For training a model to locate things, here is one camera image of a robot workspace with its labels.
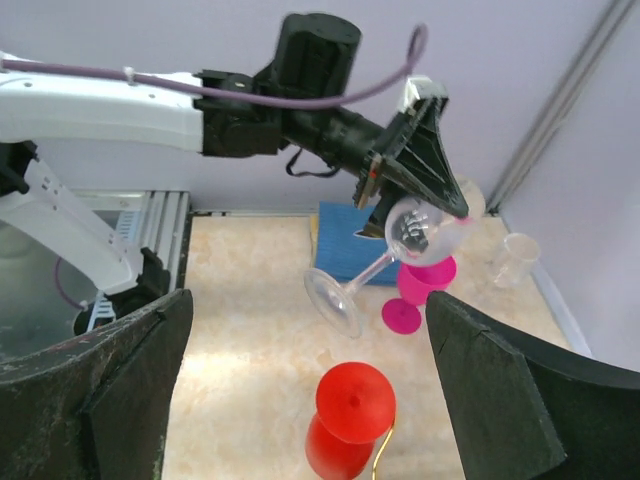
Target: blue towel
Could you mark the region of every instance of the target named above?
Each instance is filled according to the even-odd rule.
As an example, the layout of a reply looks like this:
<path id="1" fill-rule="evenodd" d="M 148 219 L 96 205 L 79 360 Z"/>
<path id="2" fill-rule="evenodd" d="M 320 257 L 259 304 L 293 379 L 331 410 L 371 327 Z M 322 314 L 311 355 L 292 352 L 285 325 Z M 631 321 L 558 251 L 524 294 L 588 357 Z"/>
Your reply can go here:
<path id="1" fill-rule="evenodd" d="M 341 283 L 348 282 L 387 250 L 384 239 L 357 236 L 373 207 L 358 210 L 352 205 L 320 203 L 318 247 L 315 267 Z M 400 262 L 376 275 L 370 285 L 395 286 Z"/>

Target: pink cup base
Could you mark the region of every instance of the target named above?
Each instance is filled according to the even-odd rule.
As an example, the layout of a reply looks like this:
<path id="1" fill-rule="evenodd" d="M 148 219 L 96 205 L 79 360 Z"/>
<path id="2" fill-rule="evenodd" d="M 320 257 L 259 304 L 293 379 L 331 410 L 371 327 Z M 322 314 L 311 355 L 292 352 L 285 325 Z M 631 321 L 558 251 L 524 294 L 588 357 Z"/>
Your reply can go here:
<path id="1" fill-rule="evenodd" d="M 400 335 L 415 333 L 422 324 L 420 310 L 401 298 L 393 298 L 384 304 L 382 320 L 392 332 Z"/>

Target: white wall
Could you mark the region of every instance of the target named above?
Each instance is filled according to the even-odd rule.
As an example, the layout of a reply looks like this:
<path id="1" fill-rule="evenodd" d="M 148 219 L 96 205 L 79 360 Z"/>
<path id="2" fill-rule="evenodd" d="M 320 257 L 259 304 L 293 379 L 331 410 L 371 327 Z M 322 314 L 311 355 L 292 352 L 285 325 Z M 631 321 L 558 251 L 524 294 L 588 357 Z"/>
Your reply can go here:
<path id="1" fill-rule="evenodd" d="M 271 59 L 282 17 L 328 11 L 364 33 L 350 91 L 395 69 L 410 30 L 428 22 L 420 71 L 449 88 L 443 139 L 454 169 L 489 193 L 606 0 L 3 0 L 0 49 L 41 61 L 166 73 L 254 73 Z M 400 86 L 355 108 L 386 124 Z M 355 180 L 291 179 L 278 158 L 202 159 L 140 145 L 41 142 L 74 188 L 187 189 L 199 208 L 349 201 Z M 314 158 L 302 165 L 322 168 Z"/>
<path id="2" fill-rule="evenodd" d="M 504 209 L 596 358 L 640 370 L 640 8 Z"/>

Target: beige tabletop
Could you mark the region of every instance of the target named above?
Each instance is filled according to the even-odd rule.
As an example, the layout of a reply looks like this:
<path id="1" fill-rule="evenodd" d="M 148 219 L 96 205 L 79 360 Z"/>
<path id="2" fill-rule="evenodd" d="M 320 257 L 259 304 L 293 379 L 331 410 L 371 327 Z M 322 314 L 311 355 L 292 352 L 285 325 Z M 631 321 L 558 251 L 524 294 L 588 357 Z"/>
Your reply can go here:
<path id="1" fill-rule="evenodd" d="M 474 304 L 483 262 L 506 234 L 485 219 L 456 253 L 449 292 Z M 382 371 L 398 398 L 396 432 L 380 480 L 463 479 L 426 325 L 391 332 L 380 318 L 395 288 L 367 286 L 358 340 L 326 325 L 305 292 L 309 218 L 196 218 L 187 288 L 195 301 L 191 337 L 172 400 L 163 478 L 317 479 L 304 440 L 322 375 L 345 361 Z M 498 320 L 567 348 L 532 280 L 487 310 Z M 370 465 L 359 478 L 370 478 Z"/>

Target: wine glass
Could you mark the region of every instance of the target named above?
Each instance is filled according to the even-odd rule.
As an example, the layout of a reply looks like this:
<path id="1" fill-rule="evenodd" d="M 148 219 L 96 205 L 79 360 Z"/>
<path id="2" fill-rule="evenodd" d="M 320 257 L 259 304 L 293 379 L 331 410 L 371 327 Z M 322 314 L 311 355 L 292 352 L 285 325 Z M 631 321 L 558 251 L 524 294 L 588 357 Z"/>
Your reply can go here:
<path id="1" fill-rule="evenodd" d="M 387 251 L 344 287 L 317 268 L 304 274 L 309 298 L 322 316 L 340 333 L 351 338 L 362 335 L 360 311 L 353 296 L 394 261 L 427 266 L 447 258 L 460 235 L 452 216 L 422 200 L 407 197 L 396 203 L 385 222 Z"/>

